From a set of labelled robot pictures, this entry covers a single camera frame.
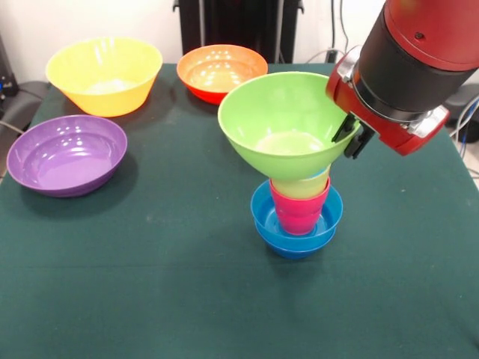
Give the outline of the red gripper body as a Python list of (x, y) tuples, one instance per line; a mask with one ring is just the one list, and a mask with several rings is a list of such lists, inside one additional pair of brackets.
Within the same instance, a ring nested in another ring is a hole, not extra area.
[(355, 46), (335, 65), (326, 85), (326, 95), (343, 110), (374, 130), (379, 140), (402, 156), (423, 147), (443, 127), (449, 116), (446, 107), (419, 113), (400, 111), (381, 103), (368, 90), (359, 72), (361, 47)]

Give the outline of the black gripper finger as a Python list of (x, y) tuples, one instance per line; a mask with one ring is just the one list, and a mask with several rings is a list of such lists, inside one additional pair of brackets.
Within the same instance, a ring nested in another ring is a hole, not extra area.
[(333, 143), (351, 142), (354, 135), (357, 133), (357, 118), (349, 112), (339, 126), (337, 132), (332, 137)]
[(357, 159), (362, 150), (368, 145), (371, 138), (374, 137), (374, 130), (361, 123), (361, 132), (356, 133), (351, 142), (347, 145), (344, 155), (348, 159)]

